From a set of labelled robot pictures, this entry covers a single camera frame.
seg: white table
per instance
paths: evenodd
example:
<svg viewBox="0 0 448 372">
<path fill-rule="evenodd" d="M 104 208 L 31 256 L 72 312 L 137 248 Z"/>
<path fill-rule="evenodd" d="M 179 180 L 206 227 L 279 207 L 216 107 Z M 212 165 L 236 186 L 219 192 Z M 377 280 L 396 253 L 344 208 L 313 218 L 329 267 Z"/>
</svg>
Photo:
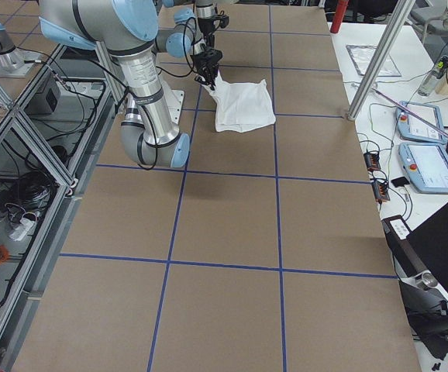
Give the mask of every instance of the white table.
<svg viewBox="0 0 448 372">
<path fill-rule="evenodd" d="M 346 45 L 377 45 L 383 32 L 384 25 L 344 23 L 342 24 L 339 33 L 333 35 L 333 44 L 336 50 L 339 68 L 343 73 L 343 81 L 361 80 L 360 75 L 357 73 L 353 65 L 350 55 L 347 52 Z M 435 93 L 432 93 L 429 97 L 421 97 L 416 93 L 414 94 L 422 82 L 422 79 L 425 77 L 425 73 L 431 69 L 433 63 L 411 26 L 404 26 L 402 28 L 390 52 L 390 55 L 400 70 L 402 76 L 379 77 L 377 81 L 400 81 L 392 84 L 379 83 L 377 87 L 380 91 L 384 92 L 397 102 L 408 101 L 412 98 L 413 102 L 426 103 L 446 97 L 436 95 Z M 411 81 L 406 81 L 421 74 L 424 75 Z M 351 83 L 345 83 L 345 89 L 348 99 L 351 101 L 357 88 L 352 86 Z M 371 93 L 368 96 L 356 120 L 357 132 L 363 133 L 360 135 L 360 140 L 365 140 L 366 138 L 364 135 L 366 135 L 369 140 L 373 140 L 378 143 L 381 146 L 381 149 L 389 148 L 391 145 L 390 142 L 371 130 L 369 120 L 369 106 L 371 103 L 380 103 L 383 105 L 392 106 L 390 102 L 375 93 Z M 433 104 L 439 106 L 444 125 L 448 126 L 448 99 Z M 395 109 L 373 105 L 371 113 L 374 129 L 389 138 L 393 138 L 395 133 Z M 383 171 L 389 175 L 390 180 L 405 175 L 398 159 L 398 144 L 406 141 L 401 140 L 398 133 L 396 133 L 393 140 L 395 147 L 391 151 L 391 158 L 390 151 L 385 150 L 381 152 L 380 159 L 381 167 L 383 168 Z M 361 144 L 363 152 L 365 152 L 366 145 L 366 143 Z M 375 149 L 376 146 L 369 143 L 369 150 Z M 406 190 L 410 194 L 413 202 L 413 211 L 407 221 L 411 229 L 414 229 L 420 225 L 435 211 L 448 202 L 448 195 L 419 194 L 411 185 L 407 186 Z M 405 193 L 405 190 L 402 188 L 399 188 L 398 191 L 402 195 Z M 390 191 L 390 197 L 391 201 L 385 202 L 381 206 L 380 214 L 382 219 L 392 215 L 402 214 L 405 210 L 405 203 L 393 191 Z M 438 360 L 435 360 L 430 355 L 429 351 L 425 346 L 423 346 L 423 344 L 416 343 L 415 348 L 419 354 L 422 371 L 429 371 L 433 364 Z M 442 362 L 440 370 L 447 371 L 447 369 L 448 355 L 446 356 L 445 361 Z"/>
</svg>

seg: red cylinder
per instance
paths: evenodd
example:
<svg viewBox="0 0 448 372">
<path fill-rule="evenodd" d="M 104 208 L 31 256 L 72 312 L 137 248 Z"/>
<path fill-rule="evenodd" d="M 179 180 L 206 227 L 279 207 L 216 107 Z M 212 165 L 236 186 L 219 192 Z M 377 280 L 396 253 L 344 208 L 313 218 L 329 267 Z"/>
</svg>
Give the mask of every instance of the red cylinder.
<svg viewBox="0 0 448 372">
<path fill-rule="evenodd" d="M 341 22 L 345 18 L 346 7 L 349 0 L 339 0 L 336 7 L 336 14 L 334 15 L 333 24 L 331 25 L 331 33 L 338 33 Z"/>
</svg>

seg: water bottle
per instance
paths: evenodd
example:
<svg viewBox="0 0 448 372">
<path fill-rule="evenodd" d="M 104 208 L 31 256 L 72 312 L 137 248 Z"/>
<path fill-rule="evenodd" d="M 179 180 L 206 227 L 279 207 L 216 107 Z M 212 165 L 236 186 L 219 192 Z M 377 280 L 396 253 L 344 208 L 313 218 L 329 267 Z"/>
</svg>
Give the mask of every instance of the water bottle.
<svg viewBox="0 0 448 372">
<path fill-rule="evenodd" d="M 426 78 L 420 84 L 418 93 L 423 96 L 428 96 L 438 85 L 439 80 L 444 76 L 448 70 L 448 56 L 442 56 L 434 65 L 432 70 L 427 74 Z"/>
</svg>

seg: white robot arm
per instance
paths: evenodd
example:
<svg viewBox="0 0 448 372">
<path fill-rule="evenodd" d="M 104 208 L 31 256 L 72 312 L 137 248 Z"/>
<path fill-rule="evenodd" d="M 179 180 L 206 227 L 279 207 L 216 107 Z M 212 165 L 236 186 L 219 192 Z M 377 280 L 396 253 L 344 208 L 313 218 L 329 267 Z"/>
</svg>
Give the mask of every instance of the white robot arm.
<svg viewBox="0 0 448 372">
<path fill-rule="evenodd" d="M 206 6 L 215 9 L 212 4 Z M 174 21 L 174 29 L 159 33 L 152 0 L 40 2 L 45 37 L 86 50 L 93 50 L 96 42 L 102 41 L 119 62 L 133 97 L 122 127 L 122 142 L 129 158 L 138 164 L 183 167 L 189 154 L 189 136 L 171 120 L 153 51 L 183 57 L 193 49 L 197 80 L 211 88 L 222 58 L 220 51 L 206 44 L 213 38 L 202 36 L 190 9 L 176 13 Z"/>
</svg>

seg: white towel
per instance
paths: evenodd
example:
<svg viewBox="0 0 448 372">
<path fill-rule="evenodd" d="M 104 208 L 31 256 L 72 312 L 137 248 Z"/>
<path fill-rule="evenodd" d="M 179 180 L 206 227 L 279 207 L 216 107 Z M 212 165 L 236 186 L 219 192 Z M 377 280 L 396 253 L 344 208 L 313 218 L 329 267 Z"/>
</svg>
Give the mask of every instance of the white towel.
<svg viewBox="0 0 448 372">
<path fill-rule="evenodd" d="M 217 103 L 215 130 L 248 132 L 276 122 L 267 84 L 262 80 L 254 83 L 228 83 L 220 73 L 215 79 L 215 90 L 205 86 Z"/>
</svg>

